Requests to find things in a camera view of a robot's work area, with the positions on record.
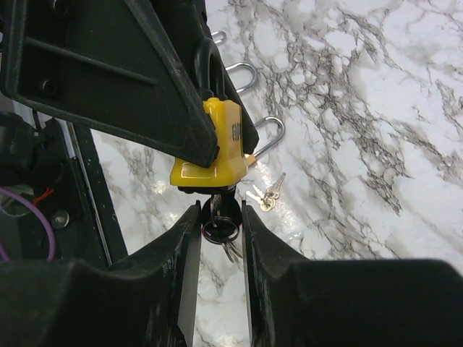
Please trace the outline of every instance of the gray marble vein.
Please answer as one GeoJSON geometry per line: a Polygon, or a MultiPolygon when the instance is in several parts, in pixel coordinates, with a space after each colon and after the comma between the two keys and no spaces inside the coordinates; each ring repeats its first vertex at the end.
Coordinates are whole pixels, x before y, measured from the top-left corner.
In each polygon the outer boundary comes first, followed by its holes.
{"type": "MultiPolygon", "coordinates": [[[[249,203],[306,257],[435,257],[463,272],[463,3],[207,4],[211,29],[229,36],[225,65],[259,68],[248,111],[287,127],[238,197],[285,171],[275,209],[249,203]]],[[[261,129],[262,143],[274,131],[261,129]]],[[[131,252],[205,200],[169,186],[173,158],[97,132],[95,142],[131,252]]],[[[249,345],[242,264],[206,242],[196,325],[196,346],[249,345]]]]}

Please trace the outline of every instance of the yellow padlock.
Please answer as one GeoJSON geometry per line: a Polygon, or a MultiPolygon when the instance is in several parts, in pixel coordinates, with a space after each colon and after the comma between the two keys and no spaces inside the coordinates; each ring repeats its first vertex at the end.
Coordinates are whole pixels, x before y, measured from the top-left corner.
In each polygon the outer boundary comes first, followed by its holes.
{"type": "Polygon", "coordinates": [[[176,158],[171,185],[192,188],[188,189],[189,192],[204,192],[206,188],[226,189],[236,185],[247,173],[248,160],[242,147],[241,107],[226,100],[224,71],[212,40],[205,38],[198,43],[194,68],[204,111],[216,128],[219,152],[210,168],[176,158]]]}

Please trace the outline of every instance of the purple cable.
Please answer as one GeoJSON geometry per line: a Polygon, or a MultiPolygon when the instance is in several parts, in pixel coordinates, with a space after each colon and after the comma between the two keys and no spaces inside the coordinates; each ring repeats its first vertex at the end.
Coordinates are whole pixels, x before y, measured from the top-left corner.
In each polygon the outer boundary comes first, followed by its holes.
{"type": "MultiPolygon", "coordinates": [[[[30,212],[32,212],[34,215],[37,216],[37,218],[39,219],[39,221],[42,223],[43,227],[45,228],[46,234],[48,236],[48,257],[46,259],[52,260],[55,256],[55,249],[56,249],[55,235],[53,234],[53,229],[51,228],[49,221],[46,219],[43,213],[36,206],[34,206],[33,203],[27,201],[24,197],[12,192],[11,190],[0,187],[0,193],[5,194],[8,197],[11,197],[12,199],[15,199],[18,202],[21,202],[25,207],[27,207],[30,210],[30,212]]],[[[5,252],[1,244],[0,244],[0,255],[5,261],[7,262],[10,261],[8,254],[5,252]]]]}

